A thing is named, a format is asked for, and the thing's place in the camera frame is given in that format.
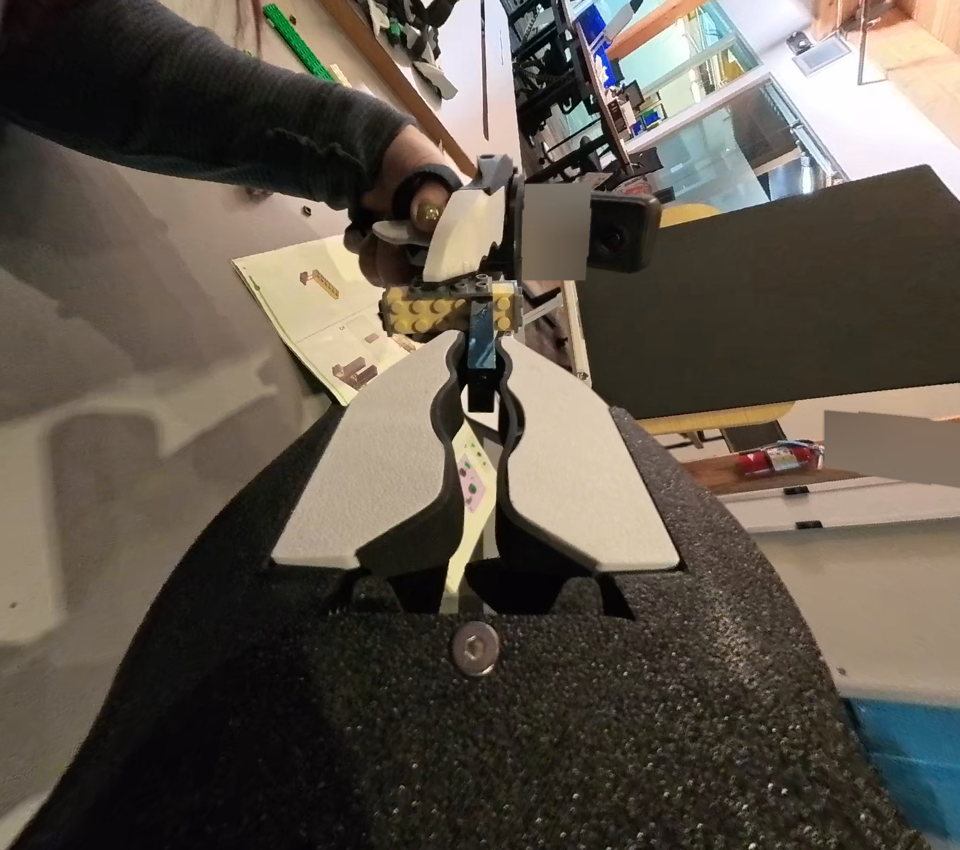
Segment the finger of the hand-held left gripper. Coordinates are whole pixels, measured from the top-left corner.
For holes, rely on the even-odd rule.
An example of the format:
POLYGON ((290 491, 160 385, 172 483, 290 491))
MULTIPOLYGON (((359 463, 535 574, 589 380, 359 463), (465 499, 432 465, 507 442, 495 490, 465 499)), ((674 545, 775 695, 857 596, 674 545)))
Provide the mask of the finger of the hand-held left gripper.
POLYGON ((427 250, 422 280, 447 283, 479 272, 503 239, 506 191, 461 188, 442 212, 427 250))

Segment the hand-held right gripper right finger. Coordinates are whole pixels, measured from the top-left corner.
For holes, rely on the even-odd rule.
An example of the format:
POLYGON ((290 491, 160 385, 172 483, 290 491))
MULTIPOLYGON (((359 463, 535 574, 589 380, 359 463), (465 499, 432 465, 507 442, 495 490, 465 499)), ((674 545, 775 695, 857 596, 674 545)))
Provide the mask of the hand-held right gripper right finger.
POLYGON ((513 336, 499 351, 500 553, 523 533, 588 573, 677 569, 677 548, 611 408, 513 336))

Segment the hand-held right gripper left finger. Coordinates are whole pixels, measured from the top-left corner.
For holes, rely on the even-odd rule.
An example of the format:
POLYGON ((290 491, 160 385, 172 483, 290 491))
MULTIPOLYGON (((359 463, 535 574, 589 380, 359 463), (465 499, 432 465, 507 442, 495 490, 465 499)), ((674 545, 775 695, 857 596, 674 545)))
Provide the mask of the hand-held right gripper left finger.
POLYGON ((464 529, 454 441, 465 339, 441 333, 352 400, 271 552, 276 564, 448 568, 464 529))

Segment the yellow grey brick assembly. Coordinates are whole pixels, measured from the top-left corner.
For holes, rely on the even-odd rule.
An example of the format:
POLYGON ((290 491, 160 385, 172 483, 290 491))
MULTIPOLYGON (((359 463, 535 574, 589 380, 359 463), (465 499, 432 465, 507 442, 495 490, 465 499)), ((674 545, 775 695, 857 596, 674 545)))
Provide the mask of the yellow grey brick assembly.
POLYGON ((496 334, 516 331, 522 322, 522 291, 513 280, 475 273, 443 283, 422 279, 386 288, 379 303, 389 335, 419 341, 448 330, 470 329, 474 304, 488 304, 496 334))

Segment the black tall brick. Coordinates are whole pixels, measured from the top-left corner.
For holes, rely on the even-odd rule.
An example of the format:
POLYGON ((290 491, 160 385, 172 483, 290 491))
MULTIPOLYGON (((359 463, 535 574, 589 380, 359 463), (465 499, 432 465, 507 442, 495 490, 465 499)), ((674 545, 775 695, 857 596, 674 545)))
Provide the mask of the black tall brick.
POLYGON ((494 305, 488 299, 474 300, 470 306, 463 379, 467 409, 471 412, 491 412, 495 407, 500 371, 494 305))

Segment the person's left forearm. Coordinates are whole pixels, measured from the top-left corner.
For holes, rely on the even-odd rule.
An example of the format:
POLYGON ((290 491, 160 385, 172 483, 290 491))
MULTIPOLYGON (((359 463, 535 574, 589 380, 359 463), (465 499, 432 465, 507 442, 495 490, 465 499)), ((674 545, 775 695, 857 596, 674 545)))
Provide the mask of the person's left forearm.
POLYGON ((6 0, 2 121, 126 168, 351 208, 410 119, 158 0, 6 0))

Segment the grey desk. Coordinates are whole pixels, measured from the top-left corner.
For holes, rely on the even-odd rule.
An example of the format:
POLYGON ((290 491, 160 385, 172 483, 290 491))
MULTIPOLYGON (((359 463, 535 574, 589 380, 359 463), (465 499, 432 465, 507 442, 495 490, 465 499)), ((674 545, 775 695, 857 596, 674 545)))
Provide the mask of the grey desk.
POLYGON ((233 267, 324 204, 2 131, 2 844, 66 771, 150 604, 330 408, 233 267))

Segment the person's left hand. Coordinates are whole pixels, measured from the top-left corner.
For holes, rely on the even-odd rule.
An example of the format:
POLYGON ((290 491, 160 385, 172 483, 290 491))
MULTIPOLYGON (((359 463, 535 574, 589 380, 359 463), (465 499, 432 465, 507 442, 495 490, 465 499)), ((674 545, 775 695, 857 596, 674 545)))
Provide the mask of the person's left hand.
POLYGON ((408 126, 396 136, 383 156, 372 188, 347 211, 350 223, 345 243, 358 256, 368 282, 385 288, 407 283, 416 273, 406 248, 390 244, 373 232, 374 222, 394 217, 397 194, 407 197, 404 220, 429 239, 455 187, 463 181, 463 175, 417 127, 408 126))

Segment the black panel yellow rim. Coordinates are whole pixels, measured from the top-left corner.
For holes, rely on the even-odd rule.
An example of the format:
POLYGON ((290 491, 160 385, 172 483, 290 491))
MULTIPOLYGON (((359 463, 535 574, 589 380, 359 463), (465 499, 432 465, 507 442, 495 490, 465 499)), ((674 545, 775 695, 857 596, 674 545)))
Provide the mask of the black panel yellow rim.
POLYGON ((592 389, 637 421, 958 383, 959 204, 929 166, 656 239, 577 289, 592 389))

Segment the long thin ruler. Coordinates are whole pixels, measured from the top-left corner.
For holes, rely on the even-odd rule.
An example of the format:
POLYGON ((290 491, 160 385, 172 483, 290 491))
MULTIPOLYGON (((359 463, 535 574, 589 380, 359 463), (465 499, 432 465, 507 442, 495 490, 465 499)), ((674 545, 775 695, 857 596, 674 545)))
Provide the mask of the long thin ruler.
POLYGON ((486 0, 479 0, 479 39, 481 46, 481 118, 484 140, 490 142, 490 109, 489 109, 489 61, 487 41, 487 13, 486 0))

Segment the brick instruction booklet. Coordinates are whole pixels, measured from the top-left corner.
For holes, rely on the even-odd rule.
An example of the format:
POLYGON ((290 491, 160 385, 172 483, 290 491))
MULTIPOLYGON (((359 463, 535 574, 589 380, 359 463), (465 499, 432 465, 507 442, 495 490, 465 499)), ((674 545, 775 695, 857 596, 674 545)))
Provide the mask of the brick instruction booklet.
MULTIPOLYGON (((381 290, 363 277, 340 235, 236 258, 232 265, 282 342, 334 403, 347 406, 418 347, 387 336, 378 315, 381 290)), ((448 567, 440 604, 445 613, 467 605, 464 571, 468 561, 483 556, 496 497, 495 466, 469 417, 453 447, 464 530, 448 567)))

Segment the red packet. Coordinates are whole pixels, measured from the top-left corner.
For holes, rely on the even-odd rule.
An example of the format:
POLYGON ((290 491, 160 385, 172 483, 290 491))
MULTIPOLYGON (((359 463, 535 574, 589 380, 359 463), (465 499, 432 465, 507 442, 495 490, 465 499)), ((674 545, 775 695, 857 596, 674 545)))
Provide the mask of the red packet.
POLYGON ((734 456, 736 470, 747 478, 765 478, 794 472, 817 471, 822 467, 822 444, 809 440, 783 439, 763 448, 734 456))

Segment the white drawer cabinet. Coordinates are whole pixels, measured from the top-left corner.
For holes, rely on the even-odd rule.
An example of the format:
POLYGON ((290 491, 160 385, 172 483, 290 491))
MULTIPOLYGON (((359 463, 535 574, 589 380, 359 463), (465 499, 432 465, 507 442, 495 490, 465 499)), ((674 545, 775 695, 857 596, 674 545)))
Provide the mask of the white drawer cabinet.
POLYGON ((959 490, 860 477, 720 495, 847 696, 958 706, 959 490))

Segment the blue storage bin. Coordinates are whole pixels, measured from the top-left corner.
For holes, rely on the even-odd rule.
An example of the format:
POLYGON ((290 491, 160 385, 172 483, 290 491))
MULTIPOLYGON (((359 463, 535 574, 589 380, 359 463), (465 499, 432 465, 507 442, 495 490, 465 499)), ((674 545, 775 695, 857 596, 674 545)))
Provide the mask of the blue storage bin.
POLYGON ((959 847, 959 709, 846 698, 870 761, 908 822, 933 848, 959 847))

